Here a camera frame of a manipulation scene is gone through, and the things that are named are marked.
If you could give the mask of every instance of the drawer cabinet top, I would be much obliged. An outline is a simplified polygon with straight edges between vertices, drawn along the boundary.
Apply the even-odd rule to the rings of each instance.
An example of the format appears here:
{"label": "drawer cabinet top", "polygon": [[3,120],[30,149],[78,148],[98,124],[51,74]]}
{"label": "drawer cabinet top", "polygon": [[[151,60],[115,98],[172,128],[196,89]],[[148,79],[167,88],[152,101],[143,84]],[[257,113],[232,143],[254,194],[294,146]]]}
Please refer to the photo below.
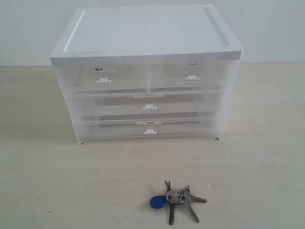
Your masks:
{"label": "drawer cabinet top", "polygon": [[239,60],[243,48],[213,5],[78,9],[53,65]]}

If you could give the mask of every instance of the white drawer pull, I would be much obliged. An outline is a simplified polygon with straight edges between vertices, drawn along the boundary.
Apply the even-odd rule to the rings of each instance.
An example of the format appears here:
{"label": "white drawer pull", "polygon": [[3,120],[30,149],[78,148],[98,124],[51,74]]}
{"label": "white drawer pull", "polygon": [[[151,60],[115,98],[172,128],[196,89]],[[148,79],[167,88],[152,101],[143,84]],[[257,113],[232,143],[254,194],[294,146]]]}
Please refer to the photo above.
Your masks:
{"label": "white drawer pull", "polygon": [[200,78],[197,78],[195,75],[189,75],[189,77],[185,78],[186,81],[200,81]]}
{"label": "white drawer pull", "polygon": [[157,107],[153,106],[153,104],[146,104],[145,107],[143,107],[143,110],[156,110]]}
{"label": "white drawer pull", "polygon": [[156,135],[157,131],[154,131],[153,129],[147,129],[147,131],[144,132],[145,135]]}
{"label": "white drawer pull", "polygon": [[95,81],[96,83],[111,83],[111,80],[108,80],[108,78],[100,78],[99,80]]}

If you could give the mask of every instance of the translucent drawer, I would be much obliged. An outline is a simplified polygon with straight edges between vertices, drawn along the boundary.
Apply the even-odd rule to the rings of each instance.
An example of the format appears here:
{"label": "translucent drawer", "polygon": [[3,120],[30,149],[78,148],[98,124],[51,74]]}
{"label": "translucent drawer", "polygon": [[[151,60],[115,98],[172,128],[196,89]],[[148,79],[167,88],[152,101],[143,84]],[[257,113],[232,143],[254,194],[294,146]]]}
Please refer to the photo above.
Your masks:
{"label": "translucent drawer", "polygon": [[82,94],[112,94],[115,92],[146,93],[147,67],[58,67],[57,76],[65,97]]}
{"label": "translucent drawer", "polygon": [[216,136],[216,126],[213,120],[195,121],[159,121],[157,124],[127,123],[127,124],[73,124],[79,143],[100,141],[109,137],[166,137],[167,135],[196,135],[206,137]]}
{"label": "translucent drawer", "polygon": [[150,91],[206,90],[224,85],[227,62],[152,65],[149,68]]}
{"label": "translucent drawer", "polygon": [[147,98],[134,98],[132,96],[67,98],[66,103],[73,122],[85,122],[99,119],[101,115],[217,111],[220,100],[220,93],[210,93]]}

